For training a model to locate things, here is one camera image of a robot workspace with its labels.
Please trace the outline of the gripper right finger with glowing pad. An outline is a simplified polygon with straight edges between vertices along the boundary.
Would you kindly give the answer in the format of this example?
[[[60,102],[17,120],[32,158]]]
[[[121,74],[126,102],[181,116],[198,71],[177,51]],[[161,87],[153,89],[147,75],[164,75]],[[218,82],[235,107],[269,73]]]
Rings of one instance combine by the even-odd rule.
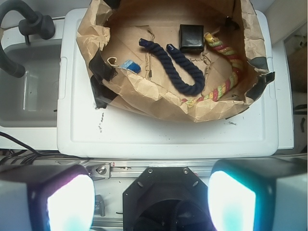
[[[306,159],[220,159],[208,182],[218,231],[306,231]]]

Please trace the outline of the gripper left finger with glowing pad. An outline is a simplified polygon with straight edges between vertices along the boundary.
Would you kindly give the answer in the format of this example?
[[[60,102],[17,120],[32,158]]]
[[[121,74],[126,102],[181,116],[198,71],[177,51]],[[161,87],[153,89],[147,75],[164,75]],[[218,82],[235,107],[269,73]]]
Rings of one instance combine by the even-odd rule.
[[[89,231],[94,182],[82,165],[0,167],[2,231]]]

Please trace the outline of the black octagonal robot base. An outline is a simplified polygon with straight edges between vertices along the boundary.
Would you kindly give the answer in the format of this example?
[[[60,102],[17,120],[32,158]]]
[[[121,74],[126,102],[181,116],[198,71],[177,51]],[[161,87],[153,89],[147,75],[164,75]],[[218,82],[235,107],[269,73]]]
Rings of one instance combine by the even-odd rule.
[[[213,231],[207,191],[188,167],[148,167],[123,192],[123,229]]]

